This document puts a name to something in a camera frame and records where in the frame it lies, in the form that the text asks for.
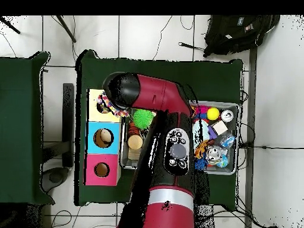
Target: green table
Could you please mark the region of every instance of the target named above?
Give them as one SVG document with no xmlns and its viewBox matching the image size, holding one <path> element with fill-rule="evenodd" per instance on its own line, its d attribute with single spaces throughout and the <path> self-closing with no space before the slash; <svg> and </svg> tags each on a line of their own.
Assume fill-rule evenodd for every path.
<svg viewBox="0 0 304 228">
<path fill-rule="evenodd" d="M 0 202 L 53 204 L 39 186 L 40 77 L 48 57 L 0 58 Z"/>
<path fill-rule="evenodd" d="M 84 186 L 84 147 L 86 128 L 86 92 L 88 88 L 102 89 L 103 80 L 113 72 L 136 72 L 189 84 L 198 100 L 240 103 L 240 76 L 242 61 L 220 62 L 168 62 L 136 61 L 130 59 L 99 59 L 92 50 L 85 50 L 77 59 L 77 111 L 75 156 L 75 204 L 86 202 L 128 202 L 134 171 L 122 169 L 117 186 Z M 190 100 L 194 99 L 185 88 Z M 210 186 L 209 204 L 224 204 L 235 209 L 236 174 L 230 176 L 208 175 Z"/>
</svg>

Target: blue toy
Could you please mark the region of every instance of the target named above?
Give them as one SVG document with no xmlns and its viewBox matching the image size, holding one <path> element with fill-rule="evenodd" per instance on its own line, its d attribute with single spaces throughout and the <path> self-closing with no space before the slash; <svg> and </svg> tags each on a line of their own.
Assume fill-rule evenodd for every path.
<svg viewBox="0 0 304 228">
<path fill-rule="evenodd" d="M 225 155 L 222 155 L 221 162 L 217 163 L 216 166 L 219 168 L 225 168 L 228 165 L 228 158 Z"/>
<path fill-rule="evenodd" d="M 195 170 L 204 170 L 207 166 L 207 161 L 206 161 L 206 154 L 203 153 L 201 159 L 194 158 L 194 169 Z"/>
</svg>

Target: table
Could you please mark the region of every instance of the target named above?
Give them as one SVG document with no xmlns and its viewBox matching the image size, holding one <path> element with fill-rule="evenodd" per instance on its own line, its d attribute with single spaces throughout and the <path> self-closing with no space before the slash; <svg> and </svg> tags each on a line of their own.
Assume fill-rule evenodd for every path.
<svg viewBox="0 0 304 228">
<path fill-rule="evenodd" d="M 134 171 L 122 169 L 117 186 L 84 186 L 84 147 L 86 128 L 86 92 L 88 88 L 102 89 L 103 80 L 112 72 L 136 72 L 189 84 L 198 100 L 240 103 L 240 76 L 242 61 L 221 62 L 168 62 L 136 61 L 130 59 L 99 59 L 92 50 L 85 50 L 77 59 L 76 139 L 75 143 L 75 195 L 76 205 L 86 202 L 128 202 Z M 189 100 L 194 95 L 185 87 Z M 230 176 L 201 175 L 208 181 L 210 194 L 202 191 L 206 204 L 224 204 L 235 209 L 236 173 Z"/>
</svg>

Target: plush toy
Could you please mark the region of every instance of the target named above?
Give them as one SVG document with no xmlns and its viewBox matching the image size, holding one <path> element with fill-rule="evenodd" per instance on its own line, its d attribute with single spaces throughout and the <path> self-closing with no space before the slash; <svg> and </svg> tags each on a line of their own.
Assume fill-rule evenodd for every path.
<svg viewBox="0 0 304 228">
<path fill-rule="evenodd" d="M 201 159 L 202 158 L 202 155 L 203 155 L 203 153 L 205 153 L 205 149 L 208 146 L 207 145 L 207 141 L 208 140 L 201 142 L 201 144 L 195 150 L 194 157 L 196 157 L 197 159 Z"/>
</svg>

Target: plastic bin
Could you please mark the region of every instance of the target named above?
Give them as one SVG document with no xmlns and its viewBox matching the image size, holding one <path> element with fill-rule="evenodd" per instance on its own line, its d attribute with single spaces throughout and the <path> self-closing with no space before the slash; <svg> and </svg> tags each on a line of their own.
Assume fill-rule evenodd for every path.
<svg viewBox="0 0 304 228">
<path fill-rule="evenodd" d="M 217 174 L 217 175 L 232 175 L 235 173 L 238 166 L 238 144 L 239 144 L 239 130 L 240 130 L 240 107 L 236 103 L 221 103 L 221 102 L 204 102 L 198 101 L 198 103 L 189 102 L 191 106 L 210 106 L 217 107 L 218 109 L 228 109 L 231 110 L 234 114 L 233 120 L 231 122 L 226 123 L 228 127 L 228 131 L 231 132 L 236 140 L 234 144 L 231 146 L 229 150 L 229 164 L 225 168 L 220 168 L 217 166 L 207 167 L 205 172 L 209 174 Z M 137 160 L 130 160 L 128 158 L 129 147 L 127 143 L 127 132 L 128 125 L 130 122 L 130 118 L 123 118 L 122 120 L 122 130 L 121 130 L 121 147 L 120 147 L 120 156 L 119 162 L 120 165 L 125 169 L 136 169 L 137 168 Z M 216 139 L 215 145 L 219 145 L 219 140 Z"/>
<path fill-rule="evenodd" d="M 216 107 L 218 109 L 230 110 L 233 112 L 233 119 L 231 122 L 225 122 L 228 132 L 232 133 L 235 136 L 235 142 L 229 149 L 229 164 L 225 168 L 220 168 L 217 166 L 206 167 L 204 170 L 208 174 L 217 174 L 217 175 L 232 175 L 235 173 L 238 168 L 238 145 L 239 145 L 239 131 L 240 131 L 240 106 L 236 103 L 222 103 L 222 102 L 204 102 L 198 101 L 189 102 L 191 106 L 208 106 Z M 220 145 L 220 138 L 216 138 L 214 145 Z"/>
</svg>

